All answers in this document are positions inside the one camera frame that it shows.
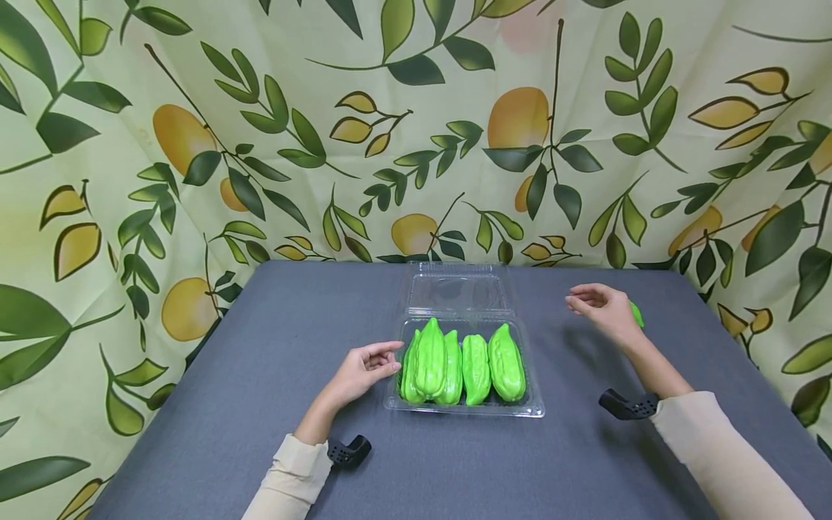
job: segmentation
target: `black wrist device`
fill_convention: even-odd
[[[357,468],[367,458],[371,449],[373,449],[373,445],[369,443],[364,435],[354,438],[349,446],[344,446],[338,439],[331,438],[329,439],[329,450],[326,455],[336,468]]]
[[[648,418],[655,414],[659,406],[659,396],[653,393],[642,395],[637,401],[628,401],[613,389],[608,389],[598,399],[607,412],[622,421]]]

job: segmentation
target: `gray tablecloth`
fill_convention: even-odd
[[[399,330],[402,265],[269,262],[246,286],[92,509],[91,520],[239,518],[271,457],[347,349]],[[384,409],[377,385],[338,417],[373,451],[333,473],[317,520],[713,518],[647,421],[596,401],[641,393],[625,360],[564,307],[598,281],[641,307],[646,332],[817,518],[832,512],[832,464],[678,274],[511,269],[546,416],[474,418]]]

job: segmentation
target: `plastic clamshell container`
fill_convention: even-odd
[[[500,325],[508,324],[522,357],[526,393],[519,401],[507,403],[492,387],[485,401],[477,406],[465,404],[464,392],[460,404],[412,404],[399,396],[399,378],[391,378],[384,392],[385,408],[438,414],[543,417],[546,409],[537,384],[534,357],[514,310],[513,288],[505,266],[412,263],[408,265],[402,293],[397,327],[404,347],[397,353],[398,359],[404,359],[414,332],[423,329],[431,318],[437,319],[445,334],[457,330],[460,347],[466,335],[480,334],[488,341]]]

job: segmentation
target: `patterned backdrop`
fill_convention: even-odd
[[[678,270],[830,454],[825,0],[0,0],[0,53],[2,518],[82,520],[268,259]]]

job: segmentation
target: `beige sleeve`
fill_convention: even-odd
[[[713,393],[664,399],[651,420],[720,518],[812,518],[780,475],[734,429]]]
[[[309,446],[286,435],[243,520],[303,520],[332,468],[327,443]]]

